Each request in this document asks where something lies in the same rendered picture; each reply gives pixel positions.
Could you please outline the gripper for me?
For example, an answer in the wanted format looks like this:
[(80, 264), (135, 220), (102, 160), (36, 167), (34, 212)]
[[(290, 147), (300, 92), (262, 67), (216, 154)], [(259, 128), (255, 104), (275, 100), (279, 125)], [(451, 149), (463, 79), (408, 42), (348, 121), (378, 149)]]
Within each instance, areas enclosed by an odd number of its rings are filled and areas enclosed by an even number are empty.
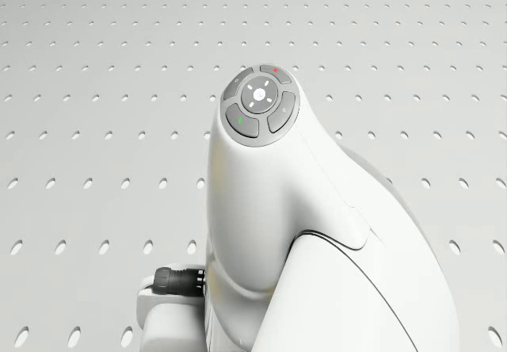
[(207, 352), (205, 268), (169, 264), (145, 277), (136, 301), (139, 352)]

